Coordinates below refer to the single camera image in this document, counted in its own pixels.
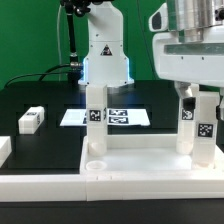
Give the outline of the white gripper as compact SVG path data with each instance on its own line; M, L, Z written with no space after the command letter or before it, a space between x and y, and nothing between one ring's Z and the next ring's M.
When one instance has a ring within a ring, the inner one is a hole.
M216 118L224 121L224 28L205 29L201 43L180 43L175 32L157 33L153 57L157 75L175 81L185 110L194 110L196 104L190 83L222 87Z

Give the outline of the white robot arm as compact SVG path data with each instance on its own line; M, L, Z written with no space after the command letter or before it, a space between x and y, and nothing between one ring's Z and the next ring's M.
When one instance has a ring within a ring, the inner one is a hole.
M122 15L109 1L87 2L89 52L83 81L122 86L129 79ZM175 82L186 109L193 107L190 85L218 87L216 113L224 120L224 0L165 0L148 24L158 77Z

